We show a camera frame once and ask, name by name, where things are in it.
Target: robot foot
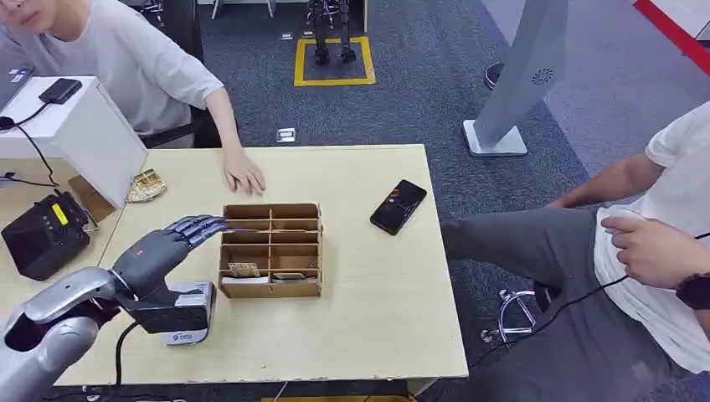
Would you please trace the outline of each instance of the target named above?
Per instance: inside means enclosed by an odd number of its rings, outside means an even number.
[[[340,60],[342,60],[343,63],[352,63],[357,58],[355,52],[350,48],[344,48],[342,53],[340,53]]]
[[[326,65],[331,63],[331,56],[330,54],[325,51],[321,50],[316,50],[316,64],[318,65]]]

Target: smartphone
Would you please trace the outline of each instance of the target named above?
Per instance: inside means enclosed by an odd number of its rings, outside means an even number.
[[[394,236],[407,223],[424,198],[426,198],[426,190],[407,180],[402,180],[370,217],[370,222]]]

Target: black power bank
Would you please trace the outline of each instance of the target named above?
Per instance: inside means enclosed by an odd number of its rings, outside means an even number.
[[[79,89],[81,89],[81,82],[60,78],[43,92],[39,99],[44,103],[63,105]]]

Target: yellow floor marking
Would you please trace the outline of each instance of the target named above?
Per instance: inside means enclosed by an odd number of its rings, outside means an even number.
[[[362,49],[363,64],[365,66],[365,78],[342,78],[329,80],[305,80],[303,78],[304,61],[306,59],[306,45],[316,44],[315,39],[298,39],[296,45],[296,66],[293,72],[294,86],[336,86],[336,85],[371,85],[376,82],[373,56],[370,53],[370,41],[367,37],[352,38],[354,44],[360,44]],[[326,43],[339,44],[340,39],[326,39]]]

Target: gray sleeve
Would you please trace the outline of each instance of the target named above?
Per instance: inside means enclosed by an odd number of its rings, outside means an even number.
[[[122,3],[111,14],[119,41],[126,46],[147,78],[172,98],[205,109],[205,98],[224,85],[144,17]]]
[[[15,41],[10,31],[0,26],[0,59],[17,60],[17,67],[32,65],[22,47]]]

